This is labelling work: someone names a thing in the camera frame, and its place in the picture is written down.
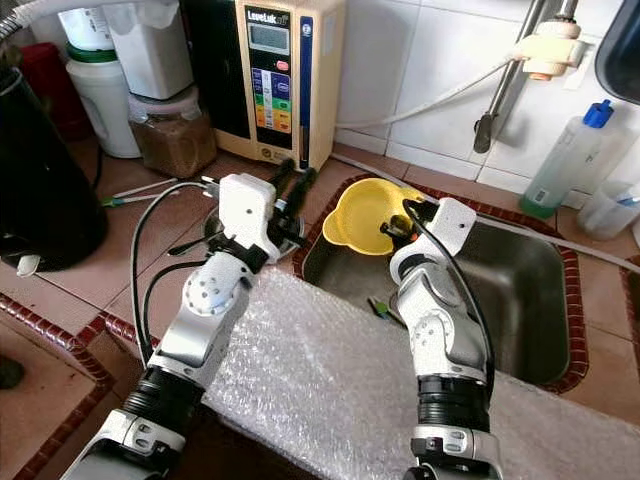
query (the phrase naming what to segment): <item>yellow bowl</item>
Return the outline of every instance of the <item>yellow bowl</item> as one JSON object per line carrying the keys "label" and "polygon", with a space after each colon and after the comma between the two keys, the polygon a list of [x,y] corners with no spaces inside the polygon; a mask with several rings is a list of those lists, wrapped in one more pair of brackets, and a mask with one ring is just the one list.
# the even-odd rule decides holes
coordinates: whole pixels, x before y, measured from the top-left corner
{"label": "yellow bowl", "polygon": [[393,242],[380,232],[380,226],[401,215],[407,220],[402,201],[419,200],[423,195],[413,188],[400,188],[381,178],[354,183],[340,197],[338,206],[325,219],[324,237],[334,245],[344,245],[364,255],[388,255]]}

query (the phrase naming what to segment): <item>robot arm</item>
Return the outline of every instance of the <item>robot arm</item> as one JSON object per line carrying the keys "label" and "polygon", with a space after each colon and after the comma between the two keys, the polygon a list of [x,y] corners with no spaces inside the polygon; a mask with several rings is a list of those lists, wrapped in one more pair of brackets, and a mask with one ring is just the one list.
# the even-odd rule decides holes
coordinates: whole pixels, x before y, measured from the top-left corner
{"label": "robot arm", "polygon": [[[426,228],[455,255],[474,222],[473,210],[447,198]],[[424,233],[391,261],[418,380],[418,426],[411,440],[417,467],[405,480],[502,479],[498,440],[489,428],[489,343],[448,263]]]}
{"label": "robot arm", "polygon": [[[275,183],[288,179],[285,165]],[[220,182],[224,236],[182,290],[180,310],[123,407],[107,420],[63,480],[165,478],[186,443],[190,420],[225,357],[236,321],[249,303],[255,275],[302,241],[297,218],[315,179],[309,170],[288,202],[276,187],[249,175]]]}

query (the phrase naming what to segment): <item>glass jar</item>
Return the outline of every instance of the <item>glass jar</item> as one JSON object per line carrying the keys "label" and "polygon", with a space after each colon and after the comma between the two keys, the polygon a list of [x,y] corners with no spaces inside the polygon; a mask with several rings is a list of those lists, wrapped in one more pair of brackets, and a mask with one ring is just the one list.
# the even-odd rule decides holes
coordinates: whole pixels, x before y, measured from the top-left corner
{"label": "glass jar", "polygon": [[164,101],[131,94],[129,109],[145,167],[188,178],[213,162],[214,133],[208,115],[198,106],[196,87]]}

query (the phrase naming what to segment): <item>white hose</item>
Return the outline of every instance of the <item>white hose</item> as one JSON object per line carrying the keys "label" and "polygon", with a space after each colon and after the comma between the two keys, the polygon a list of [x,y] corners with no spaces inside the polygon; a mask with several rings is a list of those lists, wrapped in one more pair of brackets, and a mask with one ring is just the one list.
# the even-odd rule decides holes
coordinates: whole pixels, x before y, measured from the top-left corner
{"label": "white hose", "polygon": [[478,83],[480,83],[485,78],[490,77],[495,72],[497,72],[502,67],[504,67],[507,63],[509,63],[512,59],[513,59],[513,55],[511,55],[511,54],[507,55],[505,58],[501,59],[498,63],[492,65],[488,70],[485,70],[482,73],[480,73],[480,74],[476,75],[475,77],[473,77],[472,79],[467,80],[466,82],[461,83],[460,85],[457,85],[457,86],[453,87],[452,89],[444,92],[442,95],[440,95],[439,97],[435,98],[434,100],[431,100],[431,101],[429,101],[427,103],[423,103],[422,105],[419,105],[419,106],[417,106],[415,108],[412,108],[411,110],[409,110],[407,112],[398,113],[396,115],[392,115],[392,116],[386,117],[386,118],[380,118],[380,119],[377,119],[377,120],[338,123],[336,125],[336,127],[337,128],[350,128],[350,129],[374,127],[376,125],[384,125],[384,124],[388,124],[388,123],[399,122],[400,120],[405,120],[407,118],[410,118],[410,117],[413,117],[415,115],[418,115],[419,113],[423,113],[423,112],[426,112],[428,110],[432,110],[435,107],[437,107],[438,105],[440,105],[440,104],[446,102],[447,100],[450,100],[451,98],[455,97],[456,95],[459,95],[462,92],[465,92],[465,91],[469,90],[471,87],[477,85]]}
{"label": "white hose", "polygon": [[[409,185],[407,182],[404,182],[396,177],[394,177],[393,175],[390,175],[388,173],[382,172],[380,170],[378,170],[377,168],[373,168],[370,167],[369,165],[366,165],[364,163],[358,162],[356,160],[353,160],[352,158],[349,158],[347,156],[344,155],[340,155],[338,153],[332,153],[331,156],[333,158],[335,158],[336,160],[342,162],[342,163],[346,163],[347,165],[351,165],[353,167],[359,168],[361,170],[364,170],[366,172],[370,172],[373,173],[374,175],[377,175],[381,178],[384,178],[385,180],[389,180],[390,182],[398,185],[399,187],[402,188],[413,188],[415,189],[415,187],[413,185]],[[422,194],[422,196],[424,197],[424,199],[430,203],[433,203],[435,205],[439,204],[439,201],[434,198],[431,197],[429,195],[426,195],[422,192],[420,192]],[[522,235],[523,237],[529,237],[529,238],[533,238],[536,240],[542,240],[545,242],[549,242],[553,245],[557,245],[559,247],[564,247],[564,248],[569,248],[571,250],[575,250],[576,252],[580,252],[583,253],[585,255],[589,255],[590,257],[594,257],[597,258],[599,260],[605,261],[607,263],[611,263],[613,265],[617,265],[618,267],[624,268],[626,270],[629,270],[633,273],[637,273],[638,275],[640,275],[640,267],[638,265],[635,265],[631,262],[628,262],[626,260],[623,260],[622,258],[616,257],[615,255],[611,255],[609,253],[605,253],[605,252],[601,252],[600,250],[596,250],[594,248],[590,248],[590,247],[585,247],[584,245],[580,245],[578,243],[575,242],[570,242],[568,240],[563,240],[561,238],[556,238],[556,237],[551,237],[549,235],[545,235],[543,233],[538,233],[534,230],[529,230],[526,228],[522,228],[522,227],[517,227],[515,225],[510,225],[508,223],[503,223],[500,222],[498,220],[493,220],[491,218],[487,218],[487,217],[481,217],[478,216],[477,220],[478,223],[483,223],[485,225],[488,225],[490,227],[494,227],[494,228],[499,228],[500,230],[504,230],[510,233],[515,233],[516,235]]]}
{"label": "white hose", "polygon": [[114,3],[132,3],[143,1],[162,1],[163,3],[174,3],[178,0],[34,0],[33,2],[20,5],[13,9],[15,21],[28,27],[36,20],[53,15],[55,13],[73,10],[75,8],[93,8]]}

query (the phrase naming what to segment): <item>cup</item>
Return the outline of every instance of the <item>cup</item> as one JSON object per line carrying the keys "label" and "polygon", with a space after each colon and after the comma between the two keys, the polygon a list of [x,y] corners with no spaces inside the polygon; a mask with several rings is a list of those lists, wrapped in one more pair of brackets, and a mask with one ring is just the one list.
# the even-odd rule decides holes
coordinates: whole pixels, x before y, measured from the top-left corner
{"label": "cup", "polygon": [[595,240],[611,240],[640,215],[640,199],[636,203],[624,195],[632,185],[607,181],[578,214],[578,225]]}

